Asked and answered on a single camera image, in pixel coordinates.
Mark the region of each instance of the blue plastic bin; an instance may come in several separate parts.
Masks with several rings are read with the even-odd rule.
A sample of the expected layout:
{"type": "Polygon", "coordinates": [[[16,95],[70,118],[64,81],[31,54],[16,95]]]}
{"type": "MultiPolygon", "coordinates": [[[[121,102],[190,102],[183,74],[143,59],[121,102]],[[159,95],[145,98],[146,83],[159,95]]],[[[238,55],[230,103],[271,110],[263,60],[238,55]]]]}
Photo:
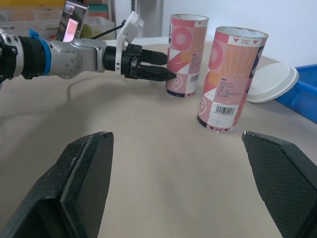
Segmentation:
{"type": "Polygon", "coordinates": [[[317,123],[317,64],[296,69],[298,82],[276,101],[317,123]]]}

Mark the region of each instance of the container rim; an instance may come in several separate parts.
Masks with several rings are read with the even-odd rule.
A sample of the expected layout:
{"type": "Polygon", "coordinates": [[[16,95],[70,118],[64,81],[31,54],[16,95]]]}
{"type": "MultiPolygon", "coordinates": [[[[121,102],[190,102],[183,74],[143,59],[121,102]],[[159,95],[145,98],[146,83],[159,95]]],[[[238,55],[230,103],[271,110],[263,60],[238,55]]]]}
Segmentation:
{"type": "Polygon", "coordinates": [[[217,32],[243,38],[268,38],[268,34],[262,31],[252,30],[248,28],[234,27],[234,26],[219,26],[216,28],[217,32]]]}
{"type": "Polygon", "coordinates": [[[209,18],[206,16],[194,14],[173,14],[170,17],[184,21],[209,21],[209,18]]]}

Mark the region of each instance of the plastic lid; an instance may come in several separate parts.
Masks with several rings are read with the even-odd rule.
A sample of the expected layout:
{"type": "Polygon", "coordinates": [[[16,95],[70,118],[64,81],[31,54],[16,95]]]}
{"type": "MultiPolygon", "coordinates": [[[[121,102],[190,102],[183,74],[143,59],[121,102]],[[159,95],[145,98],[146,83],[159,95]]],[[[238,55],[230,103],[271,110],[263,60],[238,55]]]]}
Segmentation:
{"type": "Polygon", "coordinates": [[[284,63],[274,63],[259,69],[253,78],[247,101],[263,103],[289,91],[298,80],[296,68],[284,63]]]}

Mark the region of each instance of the pink cylindrical container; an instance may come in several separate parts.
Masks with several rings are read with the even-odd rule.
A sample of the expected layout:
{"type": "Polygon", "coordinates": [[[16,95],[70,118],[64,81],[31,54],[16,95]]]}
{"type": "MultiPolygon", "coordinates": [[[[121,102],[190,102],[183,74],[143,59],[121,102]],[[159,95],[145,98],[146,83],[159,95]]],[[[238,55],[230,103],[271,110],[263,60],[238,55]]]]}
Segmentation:
{"type": "Polygon", "coordinates": [[[166,88],[175,97],[196,93],[208,20],[205,16],[190,14],[171,16],[167,68],[177,77],[167,81],[166,88]]]}
{"type": "Polygon", "coordinates": [[[216,29],[197,120],[227,132],[237,124],[268,34],[220,26],[216,29]]]}

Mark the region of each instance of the beige table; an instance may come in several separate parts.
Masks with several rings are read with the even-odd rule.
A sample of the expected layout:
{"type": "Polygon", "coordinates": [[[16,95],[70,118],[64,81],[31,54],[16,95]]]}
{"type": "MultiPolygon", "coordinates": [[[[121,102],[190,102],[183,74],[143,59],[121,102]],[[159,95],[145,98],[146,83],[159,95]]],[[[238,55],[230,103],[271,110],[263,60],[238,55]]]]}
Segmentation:
{"type": "MultiPolygon", "coordinates": [[[[166,46],[148,49],[166,52],[166,46]]],[[[0,228],[69,142],[112,131],[99,238],[281,238],[258,194],[241,134],[289,140],[315,159],[317,125],[276,101],[246,103],[229,134],[197,124],[210,51],[208,43],[198,93],[187,99],[168,95],[164,83],[113,72],[6,82],[0,93],[0,228]]]]}

